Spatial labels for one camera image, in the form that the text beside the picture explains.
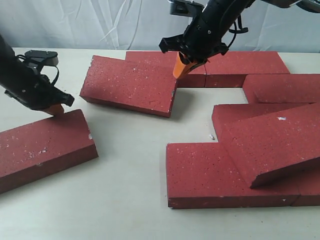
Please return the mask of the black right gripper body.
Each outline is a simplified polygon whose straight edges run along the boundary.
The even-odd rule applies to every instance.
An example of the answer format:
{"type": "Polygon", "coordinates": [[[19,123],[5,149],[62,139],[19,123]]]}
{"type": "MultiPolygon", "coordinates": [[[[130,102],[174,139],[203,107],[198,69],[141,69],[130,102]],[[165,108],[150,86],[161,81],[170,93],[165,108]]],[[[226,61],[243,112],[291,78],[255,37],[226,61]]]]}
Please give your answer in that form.
{"type": "Polygon", "coordinates": [[[223,36],[248,32],[241,26],[241,13],[252,4],[251,0],[210,0],[201,13],[192,18],[184,33],[164,37],[159,43],[163,53],[181,52],[192,62],[204,64],[208,58],[226,54],[230,46],[223,36]]]}

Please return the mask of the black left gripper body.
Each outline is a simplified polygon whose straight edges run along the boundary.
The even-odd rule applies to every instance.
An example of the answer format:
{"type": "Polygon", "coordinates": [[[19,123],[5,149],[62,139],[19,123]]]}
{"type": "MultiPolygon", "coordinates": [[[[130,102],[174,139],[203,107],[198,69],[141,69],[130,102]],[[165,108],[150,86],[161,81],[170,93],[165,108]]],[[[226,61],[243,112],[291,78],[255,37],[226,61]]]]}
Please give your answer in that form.
{"type": "Polygon", "coordinates": [[[55,87],[60,72],[53,80],[42,74],[43,66],[30,66],[25,54],[15,54],[12,47],[0,38],[0,85],[5,94],[33,111],[46,111],[53,105],[72,106],[74,97],[55,87]]]}

